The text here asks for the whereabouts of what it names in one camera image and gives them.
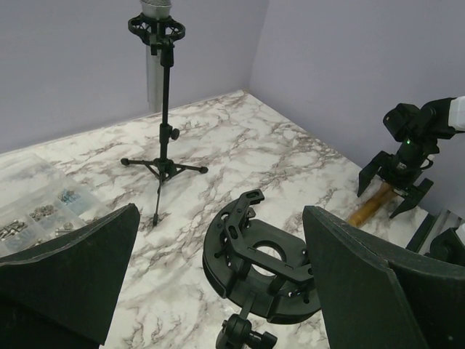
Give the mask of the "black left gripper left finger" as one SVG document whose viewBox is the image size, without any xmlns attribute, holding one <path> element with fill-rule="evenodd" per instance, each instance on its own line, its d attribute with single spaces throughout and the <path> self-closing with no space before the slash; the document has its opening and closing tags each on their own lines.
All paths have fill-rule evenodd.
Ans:
<svg viewBox="0 0 465 349">
<path fill-rule="evenodd" d="M 127 204 L 1 258 L 2 348 L 99 348 L 108 338 L 140 212 Z"/>
</svg>

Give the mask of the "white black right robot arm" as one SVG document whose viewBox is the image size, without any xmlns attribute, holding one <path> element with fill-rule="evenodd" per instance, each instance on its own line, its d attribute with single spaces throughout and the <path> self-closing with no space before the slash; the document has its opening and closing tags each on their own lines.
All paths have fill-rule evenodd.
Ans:
<svg viewBox="0 0 465 349">
<path fill-rule="evenodd" d="M 391 213 L 394 218 L 419 205 L 434 185 L 417 179 L 433 166 L 429 157 L 438 154 L 438 140 L 449 140 L 464 133 L 464 97 L 446 97 L 427 102 L 422 107 L 400 103 L 383 118 L 383 124 L 400 144 L 396 153 L 380 151 L 359 172 L 357 194 L 360 196 L 379 176 L 390 191 L 403 198 Z"/>
</svg>

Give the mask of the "gold microphone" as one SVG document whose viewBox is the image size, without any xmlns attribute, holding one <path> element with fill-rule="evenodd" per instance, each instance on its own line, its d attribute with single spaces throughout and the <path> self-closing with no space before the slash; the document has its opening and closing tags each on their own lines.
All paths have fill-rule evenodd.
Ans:
<svg viewBox="0 0 465 349">
<path fill-rule="evenodd" d="M 368 199 L 357 211 L 353 212 L 347 219 L 350 225 L 359 228 L 372 218 L 386 203 L 393 200 L 397 194 L 393 187 L 383 182 L 379 190 Z"/>
</svg>

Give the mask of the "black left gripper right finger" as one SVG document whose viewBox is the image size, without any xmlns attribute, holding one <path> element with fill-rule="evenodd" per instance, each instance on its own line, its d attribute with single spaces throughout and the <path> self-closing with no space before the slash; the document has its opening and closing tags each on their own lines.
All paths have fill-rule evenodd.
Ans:
<svg viewBox="0 0 465 349">
<path fill-rule="evenodd" d="M 332 348 L 462 348 L 464 268 L 366 233 L 318 206 L 302 212 Z"/>
</svg>

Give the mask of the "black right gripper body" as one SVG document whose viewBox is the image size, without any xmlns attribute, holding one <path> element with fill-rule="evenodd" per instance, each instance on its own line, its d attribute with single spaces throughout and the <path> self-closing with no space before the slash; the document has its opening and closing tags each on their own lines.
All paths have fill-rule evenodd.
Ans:
<svg viewBox="0 0 465 349">
<path fill-rule="evenodd" d="M 433 163 L 422 145 L 407 139 L 401 143 L 396 154 L 387 154 L 381 167 L 381 178 L 393 188 L 408 192 L 423 171 L 431 168 Z"/>
</svg>

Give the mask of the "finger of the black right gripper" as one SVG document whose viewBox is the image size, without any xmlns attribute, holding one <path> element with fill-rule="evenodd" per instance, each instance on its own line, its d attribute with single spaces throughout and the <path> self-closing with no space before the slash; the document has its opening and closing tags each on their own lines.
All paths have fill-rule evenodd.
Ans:
<svg viewBox="0 0 465 349">
<path fill-rule="evenodd" d="M 357 189 L 358 197 L 365 192 L 376 175 L 378 175 L 388 185 L 393 185 L 394 182 L 391 173 L 393 157 L 394 156 L 392 154 L 380 151 L 365 167 L 360 170 Z"/>
<path fill-rule="evenodd" d="M 403 201 L 393 211 L 393 213 L 391 213 L 390 218 L 395 218 L 399 214 L 410 211 L 418 206 L 432 186 L 433 182 L 424 178 L 420 185 L 409 185 L 404 189 L 394 188 L 393 192 L 402 197 Z"/>
</svg>

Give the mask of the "silver microphone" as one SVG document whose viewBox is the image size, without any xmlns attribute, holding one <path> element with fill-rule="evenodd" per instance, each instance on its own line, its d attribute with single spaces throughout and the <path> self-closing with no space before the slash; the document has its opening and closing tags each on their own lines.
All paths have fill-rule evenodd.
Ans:
<svg viewBox="0 0 465 349">
<path fill-rule="evenodd" d="M 141 5 L 143 15 L 148 18 L 149 38 L 153 37 L 153 40 L 156 40 L 159 22 L 170 15 L 171 1 L 146 0 L 141 1 Z M 160 113 L 163 99 L 163 67 L 161 54 L 152 50 L 150 44 L 146 47 L 146 72 L 149 110 L 152 113 Z"/>
</svg>

